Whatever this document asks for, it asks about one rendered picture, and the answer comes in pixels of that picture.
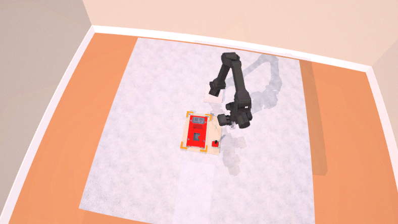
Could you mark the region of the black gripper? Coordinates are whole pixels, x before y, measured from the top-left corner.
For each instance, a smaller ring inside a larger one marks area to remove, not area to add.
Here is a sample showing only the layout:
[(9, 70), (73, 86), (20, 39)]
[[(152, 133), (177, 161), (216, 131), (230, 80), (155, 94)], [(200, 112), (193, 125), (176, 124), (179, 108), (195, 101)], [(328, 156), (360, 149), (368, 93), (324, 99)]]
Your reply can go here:
[[(247, 113), (247, 116), (248, 116), (249, 121), (251, 121), (253, 119), (253, 116), (252, 116), (251, 112)], [(220, 115), (217, 116), (217, 119), (218, 119), (218, 122), (219, 122), (219, 126), (226, 126), (226, 125), (227, 126), (228, 125), (231, 126), (232, 125), (231, 121), (233, 121), (236, 124), (238, 124), (237, 123), (237, 119), (236, 119), (236, 115), (233, 112), (231, 112), (230, 115), (220, 114)]]

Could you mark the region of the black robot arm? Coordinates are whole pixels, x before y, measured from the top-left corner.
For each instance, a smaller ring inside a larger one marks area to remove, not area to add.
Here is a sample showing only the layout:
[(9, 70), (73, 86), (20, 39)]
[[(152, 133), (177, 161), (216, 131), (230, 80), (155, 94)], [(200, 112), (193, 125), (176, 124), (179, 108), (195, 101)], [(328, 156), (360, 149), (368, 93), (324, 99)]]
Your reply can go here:
[[(220, 90), (225, 89), (227, 74), (232, 69), (233, 81), (235, 86), (234, 102), (226, 104), (226, 109), (236, 115), (237, 123), (240, 129), (245, 129), (251, 124), (247, 113), (251, 112), (252, 99), (249, 92), (245, 89), (242, 65), (240, 57), (235, 52), (224, 52), (221, 55), (221, 69), (217, 78), (210, 81), (209, 94), (218, 97)], [(245, 108), (248, 106), (248, 108)], [(231, 108), (233, 108), (231, 110)]]

